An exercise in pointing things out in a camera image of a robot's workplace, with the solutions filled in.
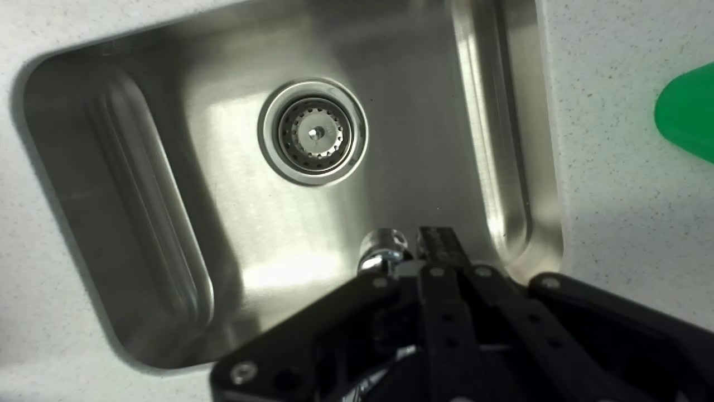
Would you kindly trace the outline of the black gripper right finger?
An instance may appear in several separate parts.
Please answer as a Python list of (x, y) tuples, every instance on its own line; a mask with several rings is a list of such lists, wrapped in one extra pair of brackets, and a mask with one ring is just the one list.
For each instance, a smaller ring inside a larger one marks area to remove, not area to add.
[(710, 331), (559, 273), (517, 286), (480, 264), (467, 276), (555, 402), (714, 402)]

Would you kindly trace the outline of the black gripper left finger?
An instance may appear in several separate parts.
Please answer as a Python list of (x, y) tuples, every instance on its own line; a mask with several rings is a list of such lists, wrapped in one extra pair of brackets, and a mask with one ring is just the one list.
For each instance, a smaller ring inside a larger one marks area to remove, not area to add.
[(359, 274), (211, 370), (212, 402), (475, 402), (477, 366), (452, 228), (423, 232), (424, 257)]

